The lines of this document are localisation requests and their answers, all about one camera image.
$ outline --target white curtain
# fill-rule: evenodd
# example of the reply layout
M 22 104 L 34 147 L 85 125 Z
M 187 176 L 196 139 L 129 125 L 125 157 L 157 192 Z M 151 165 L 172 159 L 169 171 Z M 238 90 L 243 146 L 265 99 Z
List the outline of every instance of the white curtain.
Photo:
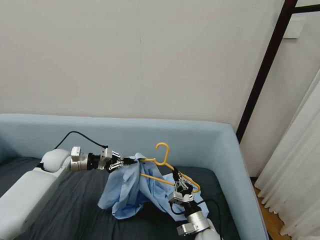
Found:
M 281 235 L 320 240 L 320 71 L 255 186 Z

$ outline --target light blue shirt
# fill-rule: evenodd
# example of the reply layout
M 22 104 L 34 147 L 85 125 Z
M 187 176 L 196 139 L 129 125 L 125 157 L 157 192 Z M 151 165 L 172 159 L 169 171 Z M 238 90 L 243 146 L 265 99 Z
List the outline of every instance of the light blue shirt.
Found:
M 145 159 L 140 153 L 136 153 L 131 159 Z M 145 202 L 152 202 L 161 211 L 168 213 L 175 221 L 186 220 L 186 217 L 176 215 L 171 211 L 169 195 L 174 187 L 160 181 L 140 176 L 140 173 L 154 176 L 174 183 L 172 173 L 162 176 L 158 167 L 153 162 L 139 162 L 129 166 L 122 166 L 110 173 L 104 191 L 98 202 L 101 209 L 108 209 L 112 206 L 112 215 L 117 219 L 126 219 L 136 215 Z M 201 192 L 193 193 L 194 200 L 202 201 Z M 209 210 L 205 203 L 199 205 L 205 217 Z M 177 213 L 184 211 L 182 206 L 173 204 L 173 210 Z

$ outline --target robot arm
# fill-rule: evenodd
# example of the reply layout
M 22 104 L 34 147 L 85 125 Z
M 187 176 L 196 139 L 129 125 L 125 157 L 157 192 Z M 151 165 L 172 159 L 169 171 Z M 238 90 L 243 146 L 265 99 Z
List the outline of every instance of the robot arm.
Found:
M 47 152 L 33 170 L 26 172 L 0 198 L 0 240 L 14 239 L 32 225 L 67 172 L 92 169 L 112 172 L 133 163 L 134 160 L 123 158 L 110 148 L 100 155 L 81 153 L 77 146 L 71 153 L 63 149 Z
M 199 203 L 195 202 L 192 195 L 193 186 L 181 176 L 175 167 L 172 174 L 174 191 L 169 196 L 171 210 L 175 213 L 172 208 L 173 204 L 183 206 L 185 209 L 184 215 L 188 221 L 188 223 L 176 228 L 179 236 L 197 234 L 195 240 L 222 240 L 211 220 L 203 215 L 201 208 L 198 206 Z

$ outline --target black wire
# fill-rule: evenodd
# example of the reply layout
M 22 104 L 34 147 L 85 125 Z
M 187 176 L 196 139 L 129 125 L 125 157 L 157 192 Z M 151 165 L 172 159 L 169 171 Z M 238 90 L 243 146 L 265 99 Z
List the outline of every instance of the black wire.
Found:
M 95 145 L 98 145 L 99 147 L 102 147 L 104 149 L 106 149 L 108 147 L 108 145 L 102 145 L 102 144 L 97 143 L 96 141 L 93 141 L 92 139 L 90 139 L 89 137 L 87 137 L 86 135 L 84 135 L 83 133 L 81 133 L 79 131 L 70 131 L 70 132 L 68 132 L 67 135 L 65 135 L 65 137 L 61 140 L 61 142 L 59 142 L 59 144 L 54 149 L 57 149 L 64 142 L 64 140 L 66 140 L 66 138 L 69 136 L 69 134 L 73 134 L 73 133 L 81 135 L 82 137 L 86 138 L 87 140 L 94 143 Z
M 220 213 L 220 208 L 219 208 L 219 205 L 218 203 L 212 199 L 212 198 L 209 198 L 209 199 L 206 199 L 206 200 L 202 200 L 200 202 L 197 202 L 197 205 L 199 204 L 202 204 L 204 202 L 213 202 L 215 205 L 216 205 L 216 208 L 218 209 L 218 222 L 219 222 L 219 234 L 220 234 L 220 240 L 223 240 L 222 239 L 222 224 L 221 224 L 221 213 Z
M 182 211 L 182 212 L 175 212 L 174 210 L 173 210 L 173 208 L 172 208 L 172 203 L 170 202 L 170 208 L 171 208 L 171 211 L 173 212 L 173 214 L 175 214 L 175 215 L 182 215 L 182 214 L 185 214 L 185 212 L 186 211 Z

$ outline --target hanger hook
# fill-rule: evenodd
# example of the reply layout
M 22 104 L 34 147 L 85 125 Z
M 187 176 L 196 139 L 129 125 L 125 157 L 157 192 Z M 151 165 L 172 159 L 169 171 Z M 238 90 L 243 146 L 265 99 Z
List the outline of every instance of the hanger hook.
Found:
M 166 147 L 166 152 L 165 152 L 165 155 L 164 155 L 164 160 L 163 162 L 158 162 L 157 159 L 155 158 L 154 159 L 154 163 L 158 166 L 163 166 L 167 163 L 167 160 L 168 160 L 168 155 L 169 155 L 169 152 L 170 152 L 170 147 L 168 144 L 166 144 L 165 142 L 159 142 L 156 146 L 155 146 L 155 149 L 158 149 L 160 146 L 165 146 Z

